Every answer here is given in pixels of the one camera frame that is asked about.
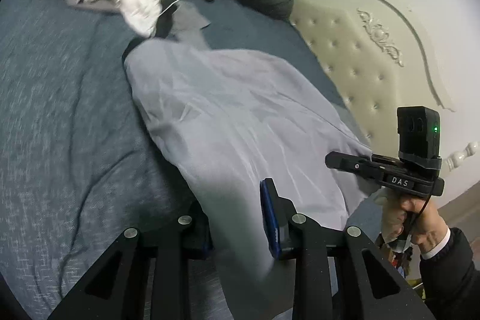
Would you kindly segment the black jacket sleeve forearm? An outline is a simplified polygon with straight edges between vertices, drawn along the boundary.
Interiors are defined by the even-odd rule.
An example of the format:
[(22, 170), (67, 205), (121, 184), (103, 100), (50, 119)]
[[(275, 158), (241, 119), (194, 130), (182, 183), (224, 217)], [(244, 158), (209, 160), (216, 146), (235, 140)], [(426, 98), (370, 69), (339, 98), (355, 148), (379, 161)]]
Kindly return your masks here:
[(479, 270), (465, 234), (451, 228), (439, 246), (422, 257), (425, 304), (436, 319), (479, 318)]

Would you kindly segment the person's right hand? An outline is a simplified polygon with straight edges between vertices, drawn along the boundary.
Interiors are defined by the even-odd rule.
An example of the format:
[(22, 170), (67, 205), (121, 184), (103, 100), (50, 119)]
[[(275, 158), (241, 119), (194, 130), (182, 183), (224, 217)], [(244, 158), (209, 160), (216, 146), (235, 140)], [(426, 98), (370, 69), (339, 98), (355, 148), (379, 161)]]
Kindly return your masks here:
[(451, 230), (432, 201), (398, 196), (392, 191), (383, 198), (382, 237), (386, 243), (391, 243), (402, 234), (407, 227), (408, 213), (412, 213), (415, 219), (409, 229), (411, 242), (420, 249), (425, 259), (436, 255), (450, 240)]

